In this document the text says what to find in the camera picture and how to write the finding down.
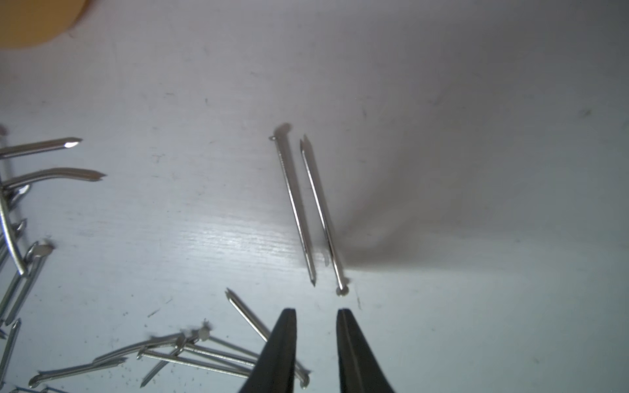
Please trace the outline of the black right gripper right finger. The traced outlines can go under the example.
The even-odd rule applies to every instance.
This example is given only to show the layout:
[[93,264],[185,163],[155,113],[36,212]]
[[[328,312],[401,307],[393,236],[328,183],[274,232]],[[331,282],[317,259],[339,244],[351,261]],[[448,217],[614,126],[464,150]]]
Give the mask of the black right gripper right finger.
[[393,393],[350,309],[337,312],[336,329],[340,392]]

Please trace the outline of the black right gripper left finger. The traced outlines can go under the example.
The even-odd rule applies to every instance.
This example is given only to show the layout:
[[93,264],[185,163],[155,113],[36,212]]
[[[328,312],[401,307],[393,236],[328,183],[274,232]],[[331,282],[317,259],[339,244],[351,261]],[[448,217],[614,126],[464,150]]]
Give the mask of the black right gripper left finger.
[[240,393],[291,393],[296,362],[296,311],[284,309]]

